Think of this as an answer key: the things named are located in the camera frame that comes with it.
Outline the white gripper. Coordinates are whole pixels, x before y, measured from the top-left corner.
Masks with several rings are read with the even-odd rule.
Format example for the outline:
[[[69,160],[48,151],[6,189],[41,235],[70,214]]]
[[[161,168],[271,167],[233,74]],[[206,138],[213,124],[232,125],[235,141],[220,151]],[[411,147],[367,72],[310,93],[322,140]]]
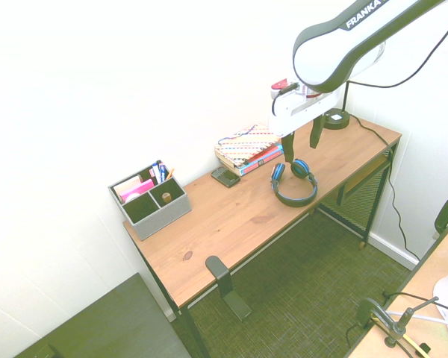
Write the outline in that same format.
[[[294,160],[293,142],[295,130],[313,121],[309,145],[316,148],[324,127],[324,114],[338,103],[343,88],[323,93],[315,98],[307,98],[302,92],[290,91],[279,96],[270,111],[268,128],[275,135],[283,136],[281,145],[287,163]]]

